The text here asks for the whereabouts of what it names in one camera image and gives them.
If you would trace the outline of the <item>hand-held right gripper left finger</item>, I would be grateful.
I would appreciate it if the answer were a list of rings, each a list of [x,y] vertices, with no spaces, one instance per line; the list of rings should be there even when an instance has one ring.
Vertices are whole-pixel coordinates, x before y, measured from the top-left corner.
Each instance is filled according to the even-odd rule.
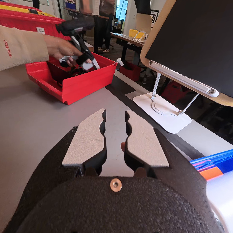
[[[74,134],[62,161],[64,167],[79,167],[82,173],[93,168],[99,176],[107,159],[105,138],[106,109],[84,119]]]

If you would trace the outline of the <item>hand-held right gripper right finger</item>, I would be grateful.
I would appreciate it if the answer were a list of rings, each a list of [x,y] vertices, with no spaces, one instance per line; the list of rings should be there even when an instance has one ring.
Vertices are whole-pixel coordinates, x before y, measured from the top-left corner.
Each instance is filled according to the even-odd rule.
[[[162,146],[153,126],[132,110],[125,112],[126,133],[124,161],[134,172],[143,167],[147,172],[151,168],[169,167]]]

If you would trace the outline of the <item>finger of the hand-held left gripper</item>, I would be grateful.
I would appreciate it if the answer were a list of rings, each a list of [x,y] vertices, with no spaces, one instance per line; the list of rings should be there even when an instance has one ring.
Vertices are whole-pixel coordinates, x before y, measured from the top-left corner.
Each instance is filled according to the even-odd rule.
[[[80,66],[82,67],[83,70],[87,71],[87,70],[91,69],[94,66],[94,64],[83,62]]]
[[[86,55],[88,56],[88,59],[94,64],[93,68],[100,69],[100,66],[97,62],[97,60],[92,55],[91,51],[89,49],[86,49]]]

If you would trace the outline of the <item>red plastic bin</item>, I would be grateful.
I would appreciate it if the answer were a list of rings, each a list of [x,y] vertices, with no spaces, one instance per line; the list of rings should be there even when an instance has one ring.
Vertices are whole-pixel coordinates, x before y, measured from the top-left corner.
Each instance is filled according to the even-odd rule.
[[[3,5],[14,7],[33,8],[20,6],[17,4],[0,2]],[[0,25],[8,28],[17,28],[19,30],[33,31],[50,36],[60,37],[65,40],[70,40],[70,37],[58,33],[56,25],[64,22],[63,19],[57,17],[43,16],[31,13],[21,13],[9,10],[0,10]]]
[[[92,53],[97,60],[100,69],[91,68],[89,72],[76,75],[63,80],[63,86],[59,86],[52,78],[47,62],[26,64],[26,72],[31,81],[37,84],[48,94],[54,96],[62,103],[70,105],[95,91],[112,83],[116,65],[114,61]],[[70,73],[71,67],[62,67],[59,60],[50,57],[49,62]]]

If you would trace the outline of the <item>blue plastic bin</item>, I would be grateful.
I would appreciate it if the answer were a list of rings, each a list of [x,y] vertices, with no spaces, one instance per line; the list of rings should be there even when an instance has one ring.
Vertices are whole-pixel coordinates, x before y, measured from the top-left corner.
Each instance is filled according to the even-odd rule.
[[[190,163],[208,181],[233,171],[233,150],[194,159]]]

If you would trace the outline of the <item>person's left forearm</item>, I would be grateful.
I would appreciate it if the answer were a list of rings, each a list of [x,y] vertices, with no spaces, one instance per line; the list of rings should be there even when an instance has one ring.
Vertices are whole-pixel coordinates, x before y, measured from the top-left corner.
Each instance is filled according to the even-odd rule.
[[[48,49],[43,34],[0,26],[0,70],[46,62]]]

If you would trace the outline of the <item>red fabric floor bin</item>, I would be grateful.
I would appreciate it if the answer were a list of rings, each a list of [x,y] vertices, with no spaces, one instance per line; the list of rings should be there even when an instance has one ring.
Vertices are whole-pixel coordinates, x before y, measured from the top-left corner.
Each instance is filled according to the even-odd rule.
[[[127,61],[123,61],[123,64],[123,66],[120,66],[119,72],[129,79],[137,82],[140,77],[141,67]]]

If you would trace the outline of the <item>wooden desk with black legs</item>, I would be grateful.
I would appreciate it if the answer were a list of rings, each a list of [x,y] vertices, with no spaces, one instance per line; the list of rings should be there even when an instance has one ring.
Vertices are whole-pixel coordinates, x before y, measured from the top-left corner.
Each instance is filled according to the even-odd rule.
[[[141,55],[142,47],[144,46],[144,42],[137,41],[124,34],[111,33],[111,35],[116,38],[116,43],[123,47],[121,59],[125,60],[127,49],[134,51],[134,57],[132,63],[138,66],[140,63],[140,55]]]

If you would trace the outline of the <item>long yellow plastic bin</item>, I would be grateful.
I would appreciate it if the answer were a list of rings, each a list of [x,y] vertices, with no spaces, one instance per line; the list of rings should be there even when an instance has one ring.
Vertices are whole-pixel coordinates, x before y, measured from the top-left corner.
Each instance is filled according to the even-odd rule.
[[[40,10],[35,10],[32,8],[22,8],[22,7],[14,7],[10,5],[0,5],[1,10],[9,10],[9,11],[15,11],[15,12],[21,12],[21,13],[31,13],[31,14],[37,14],[37,15],[43,15],[43,16],[50,16],[50,17],[55,17],[53,15],[50,15],[46,12],[42,12]]]

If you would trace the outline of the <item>red plastic crate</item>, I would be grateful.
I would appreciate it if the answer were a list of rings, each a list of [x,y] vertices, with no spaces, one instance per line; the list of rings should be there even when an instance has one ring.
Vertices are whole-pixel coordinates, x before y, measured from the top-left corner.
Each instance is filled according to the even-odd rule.
[[[175,81],[168,83],[165,90],[162,92],[161,97],[166,99],[172,104],[186,96],[191,90]]]

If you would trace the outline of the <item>black framed marker sign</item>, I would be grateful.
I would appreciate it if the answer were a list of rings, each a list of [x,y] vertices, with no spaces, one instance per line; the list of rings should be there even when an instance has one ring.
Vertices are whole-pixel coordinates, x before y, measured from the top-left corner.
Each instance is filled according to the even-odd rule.
[[[155,24],[155,22],[156,22],[156,20],[157,20],[157,18],[158,18],[159,10],[153,10],[153,9],[151,9],[150,10],[150,15],[152,17],[151,27],[153,27],[154,24]]]

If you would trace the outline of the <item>black panel with wooden frame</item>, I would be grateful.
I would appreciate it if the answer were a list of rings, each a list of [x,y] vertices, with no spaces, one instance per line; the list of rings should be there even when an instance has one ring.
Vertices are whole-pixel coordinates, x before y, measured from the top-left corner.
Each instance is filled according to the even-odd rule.
[[[151,32],[152,16],[150,14],[150,0],[135,0],[136,5],[136,30],[146,34]]]
[[[167,0],[141,50],[147,67],[233,106],[233,1]]]

